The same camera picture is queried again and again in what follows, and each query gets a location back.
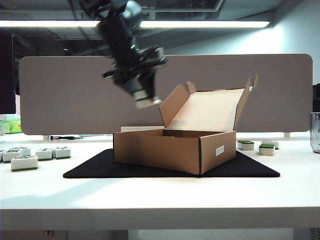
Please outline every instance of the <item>cable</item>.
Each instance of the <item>cable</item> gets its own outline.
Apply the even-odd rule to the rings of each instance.
[[[272,11],[273,11],[273,10],[267,10],[267,11],[263,11],[263,12],[255,13],[255,14],[252,14],[252,15],[249,15],[249,16],[244,16],[244,17],[238,18],[237,20],[241,20],[241,19],[246,19],[246,18],[254,17],[254,16],[261,15],[261,14],[266,14],[266,13],[269,13],[269,12],[272,12]]]
[[[75,10],[75,6],[72,0],[67,0],[70,6],[70,10],[72,11],[72,15],[74,20],[78,20],[77,15],[76,15],[76,10]],[[79,31],[81,32],[82,36],[91,43],[92,48],[99,53],[99,55],[101,56],[105,56],[106,54],[104,52],[102,52],[100,49],[95,49],[94,47],[94,42],[88,37],[88,35],[85,33],[85,31],[83,30],[83,28],[81,26],[78,27]]]

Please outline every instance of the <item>fluorescent light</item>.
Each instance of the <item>fluorescent light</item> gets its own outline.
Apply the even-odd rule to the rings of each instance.
[[[39,28],[92,28],[95,27],[99,21],[44,21],[44,20],[35,20],[35,21],[0,21],[0,27],[39,27]]]
[[[264,28],[269,21],[142,21],[141,28]]]
[[[0,27],[7,28],[94,28],[99,21],[83,20],[34,20],[34,21],[8,21],[0,20]],[[264,28],[268,21],[142,21],[141,28]]]

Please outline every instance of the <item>black mat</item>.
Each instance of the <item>black mat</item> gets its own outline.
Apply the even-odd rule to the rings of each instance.
[[[236,152],[236,157],[200,175],[155,167],[114,162],[114,150],[107,149],[63,174],[67,179],[83,178],[167,178],[167,177],[279,177],[280,173]]]

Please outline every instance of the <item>open cardboard box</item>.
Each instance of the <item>open cardboard box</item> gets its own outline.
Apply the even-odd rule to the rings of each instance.
[[[255,76],[244,88],[178,85],[160,106],[165,129],[114,133],[114,160],[196,175],[225,163],[236,156],[234,128],[257,83]]]

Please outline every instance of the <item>box flap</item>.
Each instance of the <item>box flap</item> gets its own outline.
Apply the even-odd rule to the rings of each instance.
[[[160,114],[164,127],[167,127],[179,109],[183,106],[189,94],[186,89],[179,84],[172,93],[160,105]]]
[[[188,82],[189,94],[179,85],[160,106],[164,126],[184,130],[233,130],[257,82],[250,85],[249,78],[245,88],[196,90],[194,84]]]

